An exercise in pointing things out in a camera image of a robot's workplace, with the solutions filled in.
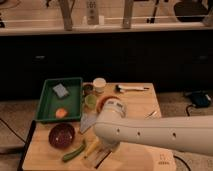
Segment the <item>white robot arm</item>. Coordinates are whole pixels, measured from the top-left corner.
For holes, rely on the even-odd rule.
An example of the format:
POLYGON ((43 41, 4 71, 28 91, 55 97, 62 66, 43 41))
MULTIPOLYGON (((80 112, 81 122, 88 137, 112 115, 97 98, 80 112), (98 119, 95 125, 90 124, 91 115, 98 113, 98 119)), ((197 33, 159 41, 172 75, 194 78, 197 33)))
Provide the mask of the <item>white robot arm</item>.
POLYGON ((94 124, 107 144, 142 144, 213 156, 213 116, 133 119, 118 99, 108 99, 94 124))

